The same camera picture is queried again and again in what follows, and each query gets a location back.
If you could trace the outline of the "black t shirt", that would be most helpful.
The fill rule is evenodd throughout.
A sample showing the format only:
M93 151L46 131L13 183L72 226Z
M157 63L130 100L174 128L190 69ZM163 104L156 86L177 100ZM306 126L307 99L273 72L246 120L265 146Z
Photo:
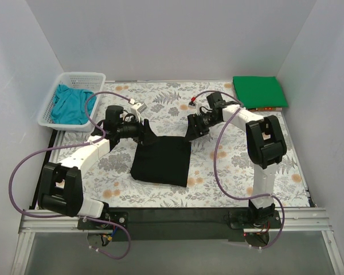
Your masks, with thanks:
M130 170L133 179L186 187L191 142L180 136L161 136L151 145L138 145Z

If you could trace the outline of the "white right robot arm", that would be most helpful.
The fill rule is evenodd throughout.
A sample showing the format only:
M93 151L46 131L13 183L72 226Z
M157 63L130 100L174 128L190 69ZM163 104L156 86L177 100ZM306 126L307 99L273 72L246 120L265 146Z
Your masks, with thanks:
M206 91L209 109L204 112L192 97L190 105L196 112L187 116L187 141L196 140L209 133L219 123L224 128L232 124L246 134L248 156L253 163L254 180L248 201L248 222L253 227L264 226L274 216L279 199L274 196L275 173L287 153L279 120L276 116L261 116L247 110L236 98L225 101L224 92Z

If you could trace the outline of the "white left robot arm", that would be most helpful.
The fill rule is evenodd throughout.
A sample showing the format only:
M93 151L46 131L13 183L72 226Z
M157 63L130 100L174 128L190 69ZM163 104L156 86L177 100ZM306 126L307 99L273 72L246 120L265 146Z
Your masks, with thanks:
M110 224L110 214L104 211L108 205L83 195L83 175L103 156L110 153L120 139L131 138L134 142L149 146L158 141L147 119L141 119L133 108L129 121L123 118L124 108L110 105L105 119L91 133L90 145L80 147L59 163L48 163L42 169L38 206L69 217L91 217L98 229Z

